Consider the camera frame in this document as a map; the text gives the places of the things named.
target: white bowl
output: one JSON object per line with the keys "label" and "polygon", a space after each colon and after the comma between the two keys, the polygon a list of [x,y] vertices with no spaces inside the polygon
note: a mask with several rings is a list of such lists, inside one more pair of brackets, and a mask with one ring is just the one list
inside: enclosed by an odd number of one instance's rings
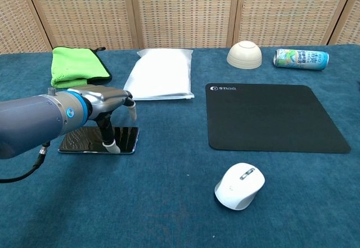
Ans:
{"label": "white bowl", "polygon": [[262,54],[254,42],[241,41],[232,46],[226,60],[236,68],[254,69],[261,65]]}

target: blue ring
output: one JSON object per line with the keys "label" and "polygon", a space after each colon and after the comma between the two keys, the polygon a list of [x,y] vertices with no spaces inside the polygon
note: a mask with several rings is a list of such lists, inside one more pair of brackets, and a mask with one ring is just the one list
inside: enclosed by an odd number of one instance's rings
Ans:
{"label": "blue ring", "polygon": [[66,110],[66,114],[69,118],[73,118],[74,115],[75,115],[75,110],[72,109],[71,107],[69,107],[67,110]]}
{"label": "blue ring", "polygon": [[83,122],[81,123],[81,126],[83,126],[86,123],[86,121],[88,120],[88,107],[87,107],[86,103],[84,102],[83,97],[76,92],[72,92],[72,91],[65,91],[65,92],[71,93],[73,96],[75,96],[80,101],[80,103],[83,107],[83,111],[84,111],[84,118],[83,118]]}

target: white computer mouse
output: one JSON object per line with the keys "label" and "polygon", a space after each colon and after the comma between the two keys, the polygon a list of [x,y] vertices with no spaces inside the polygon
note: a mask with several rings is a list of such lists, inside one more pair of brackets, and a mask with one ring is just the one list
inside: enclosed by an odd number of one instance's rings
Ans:
{"label": "white computer mouse", "polygon": [[238,163],[230,167],[215,186],[215,195],[224,206],[232,210],[244,210],[264,183],[264,175],[258,168]]}

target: white plastic bag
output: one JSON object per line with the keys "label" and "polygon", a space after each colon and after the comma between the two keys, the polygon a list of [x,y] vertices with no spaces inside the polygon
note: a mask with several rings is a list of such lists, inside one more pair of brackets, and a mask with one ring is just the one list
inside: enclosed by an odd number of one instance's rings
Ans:
{"label": "white plastic bag", "polygon": [[125,83],[134,100],[194,98],[191,93],[190,49],[144,49]]}

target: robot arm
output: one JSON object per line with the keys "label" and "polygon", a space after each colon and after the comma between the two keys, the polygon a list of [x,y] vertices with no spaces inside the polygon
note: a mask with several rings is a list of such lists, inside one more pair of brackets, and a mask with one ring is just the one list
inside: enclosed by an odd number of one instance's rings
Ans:
{"label": "robot arm", "polygon": [[135,102],[129,92],[113,87],[84,85],[67,91],[0,102],[0,159],[15,157],[94,120],[103,145],[119,153],[115,144],[111,113],[119,106],[129,108],[136,119]]}

